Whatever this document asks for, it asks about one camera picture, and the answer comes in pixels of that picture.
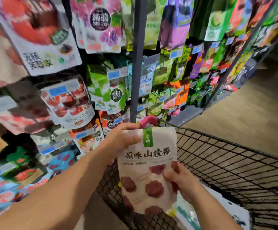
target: shopping cart basket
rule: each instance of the shopping cart basket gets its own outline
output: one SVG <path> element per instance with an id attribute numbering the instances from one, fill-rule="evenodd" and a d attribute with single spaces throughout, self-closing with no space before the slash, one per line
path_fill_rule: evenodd
<path id="1" fill-rule="evenodd" d="M 142 122 L 174 126 L 177 157 L 201 182 L 224 198 L 248 209 L 251 229 L 278 229 L 278 157 L 250 149 L 193 129 L 178 127 L 154 116 Z M 99 184 L 104 201 L 130 229 L 178 229 L 173 218 L 159 213 L 152 218 L 128 212 L 119 188 L 117 163 L 113 163 Z"/>

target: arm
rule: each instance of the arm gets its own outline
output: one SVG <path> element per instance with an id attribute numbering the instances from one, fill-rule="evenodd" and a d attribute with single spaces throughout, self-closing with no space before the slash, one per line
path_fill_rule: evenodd
<path id="1" fill-rule="evenodd" d="M 126 147 L 140 141 L 137 136 L 122 133 L 134 128 L 138 128 L 135 123 L 120 124 L 95 150 L 13 204 L 0 216 L 0 229 L 73 230 L 107 165 Z"/>
<path id="2" fill-rule="evenodd" d="M 164 177 L 177 183 L 183 198 L 193 205 L 202 230 L 243 230 L 188 169 L 177 161 L 172 168 Z"/>

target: white package with red fruit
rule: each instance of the white package with red fruit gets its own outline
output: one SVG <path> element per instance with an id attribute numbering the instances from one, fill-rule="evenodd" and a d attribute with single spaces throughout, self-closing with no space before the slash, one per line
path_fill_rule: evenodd
<path id="1" fill-rule="evenodd" d="M 31 76 L 82 63 L 61 0 L 0 0 L 0 24 Z"/>
<path id="2" fill-rule="evenodd" d="M 67 130 L 87 125 L 95 115 L 80 76 L 43 88 L 41 98 L 52 111 L 55 124 Z"/>
<path id="3" fill-rule="evenodd" d="M 138 135 L 141 142 L 129 146 L 118 156 L 118 168 L 125 206 L 130 211 L 153 215 L 166 211 L 176 201 L 177 186 L 164 179 L 177 160 L 174 127 L 124 131 Z"/>

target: left arm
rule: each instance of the left arm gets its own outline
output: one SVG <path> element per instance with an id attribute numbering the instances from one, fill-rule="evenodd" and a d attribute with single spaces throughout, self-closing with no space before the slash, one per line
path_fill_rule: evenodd
<path id="1" fill-rule="evenodd" d="M 122 132 L 134 128 L 138 125 L 120 124 L 95 150 L 14 203 L 0 216 L 0 229 L 73 230 L 107 165 L 129 145 L 140 141 L 137 136 Z"/>

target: hand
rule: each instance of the hand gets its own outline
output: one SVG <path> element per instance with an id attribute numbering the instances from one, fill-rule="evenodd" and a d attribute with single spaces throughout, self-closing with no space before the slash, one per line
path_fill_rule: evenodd
<path id="1" fill-rule="evenodd" d="M 107 154 L 110 154 L 110 162 L 128 146 L 139 143 L 141 140 L 137 135 L 129 136 L 123 134 L 123 130 L 139 128 L 139 125 L 135 123 L 121 123 L 100 142 L 99 147 L 105 150 Z"/>
<path id="2" fill-rule="evenodd" d="M 182 197 L 190 204 L 195 199 L 206 192 L 200 181 L 179 161 L 172 161 L 173 170 L 165 170 L 164 178 L 170 182 L 175 182 Z"/>

